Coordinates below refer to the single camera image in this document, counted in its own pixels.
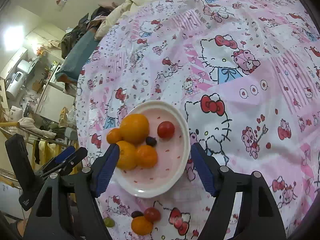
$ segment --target kitchen appliance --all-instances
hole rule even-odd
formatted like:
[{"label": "kitchen appliance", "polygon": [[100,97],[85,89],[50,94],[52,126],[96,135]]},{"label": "kitchen appliance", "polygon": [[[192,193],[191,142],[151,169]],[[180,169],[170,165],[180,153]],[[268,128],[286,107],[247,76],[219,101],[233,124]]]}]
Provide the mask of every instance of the kitchen appliance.
[{"label": "kitchen appliance", "polygon": [[26,80],[33,78],[35,72],[35,65],[39,61],[39,57],[37,57],[32,63],[29,63],[25,60],[21,60],[17,66],[17,71],[20,71],[25,74]]},{"label": "kitchen appliance", "polygon": [[17,94],[22,87],[24,81],[26,79],[26,75],[22,73],[21,71],[18,71],[12,81],[10,82],[10,85],[8,86],[6,90],[7,98],[10,100],[15,100],[17,97]]}]

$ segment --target red bow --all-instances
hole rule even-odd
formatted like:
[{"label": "red bow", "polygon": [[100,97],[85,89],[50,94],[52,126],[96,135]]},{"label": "red bow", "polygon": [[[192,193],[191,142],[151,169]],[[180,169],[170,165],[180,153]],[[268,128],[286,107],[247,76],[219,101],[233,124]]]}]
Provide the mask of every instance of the red bow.
[{"label": "red bow", "polygon": [[284,190],[284,180],[278,182],[274,179],[272,182],[272,190],[273,192],[276,192],[277,190]]},{"label": "red bow", "polygon": [[120,205],[120,198],[119,197],[117,198],[116,196],[113,196],[112,199],[113,199],[114,203],[117,203],[118,205]]},{"label": "red bow", "polygon": [[209,96],[203,95],[200,101],[201,110],[204,113],[217,113],[219,116],[224,114],[224,102],[222,100],[213,101]]},{"label": "red bow", "polygon": [[116,99],[120,99],[121,102],[125,100],[125,94],[122,93],[122,88],[119,88],[116,92]]},{"label": "red bow", "polygon": [[230,47],[232,49],[237,49],[238,48],[238,44],[236,43],[236,41],[234,40],[226,40],[223,36],[221,35],[217,35],[215,38],[214,38],[216,44],[218,46],[227,46],[227,47]]},{"label": "red bow", "polygon": [[162,60],[162,64],[163,65],[171,65],[171,61],[169,60],[169,58],[168,57],[166,57],[166,58],[164,58],[163,60]]},{"label": "red bow", "polygon": [[157,21],[157,20],[153,20],[152,22],[151,22],[151,24],[160,24],[160,22],[159,21]]},{"label": "red bow", "polygon": [[143,44],[147,43],[147,39],[145,39],[145,40],[143,40],[143,39],[138,39],[138,40],[137,40],[137,44],[140,44],[140,43],[143,43]]},{"label": "red bow", "polygon": [[91,143],[93,143],[98,149],[101,148],[101,140],[98,139],[98,134],[92,135]]},{"label": "red bow", "polygon": [[169,216],[169,223],[174,225],[180,236],[185,236],[189,230],[189,222],[183,221],[182,214],[177,208],[172,209]]}]

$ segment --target pink plate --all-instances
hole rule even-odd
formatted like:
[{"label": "pink plate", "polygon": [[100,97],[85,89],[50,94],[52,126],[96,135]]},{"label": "pink plate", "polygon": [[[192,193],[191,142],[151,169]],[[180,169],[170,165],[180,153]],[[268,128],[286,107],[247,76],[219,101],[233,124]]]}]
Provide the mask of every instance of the pink plate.
[{"label": "pink plate", "polygon": [[[144,114],[149,121],[150,134],[156,138],[158,163],[151,169],[140,167],[131,171],[115,170],[119,184],[130,194],[151,198],[168,191],[181,177],[190,153],[190,137],[186,120],[179,110],[163,101],[148,101],[129,114]],[[157,134],[158,125],[170,121],[175,126],[173,137],[164,141]]]}]

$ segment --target pink bedsheet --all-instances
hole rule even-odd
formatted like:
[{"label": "pink bedsheet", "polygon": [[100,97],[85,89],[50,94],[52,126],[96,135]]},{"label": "pink bedsheet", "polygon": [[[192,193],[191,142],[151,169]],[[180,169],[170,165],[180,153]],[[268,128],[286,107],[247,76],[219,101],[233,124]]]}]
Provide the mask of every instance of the pink bedsheet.
[{"label": "pink bedsheet", "polygon": [[[179,109],[220,165],[260,171],[287,235],[319,189],[320,36],[298,0],[161,0],[119,20],[84,66],[76,97],[85,165],[108,148],[106,134],[147,100]],[[114,239],[196,239],[214,202],[192,160],[167,193],[129,195],[112,178],[98,200]],[[237,194],[226,233],[233,236]],[[131,213],[162,213],[150,235],[131,231]],[[168,223],[181,211],[185,227]]]}]

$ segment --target cherry tomato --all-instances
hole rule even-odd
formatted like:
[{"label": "cherry tomato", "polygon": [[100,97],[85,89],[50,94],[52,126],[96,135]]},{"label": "cherry tomato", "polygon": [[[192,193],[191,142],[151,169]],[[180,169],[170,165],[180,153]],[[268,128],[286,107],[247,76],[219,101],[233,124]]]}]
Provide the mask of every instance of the cherry tomato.
[{"label": "cherry tomato", "polygon": [[148,220],[152,223],[161,219],[161,214],[160,214],[159,210],[157,210],[154,207],[147,208],[144,211],[143,215],[146,218],[146,220]]},{"label": "cherry tomato", "polygon": [[144,236],[151,233],[153,224],[146,220],[145,217],[136,217],[132,219],[131,229],[137,235]]},{"label": "cherry tomato", "polygon": [[162,139],[171,139],[174,134],[174,125],[172,122],[164,121],[158,126],[157,133]]}]

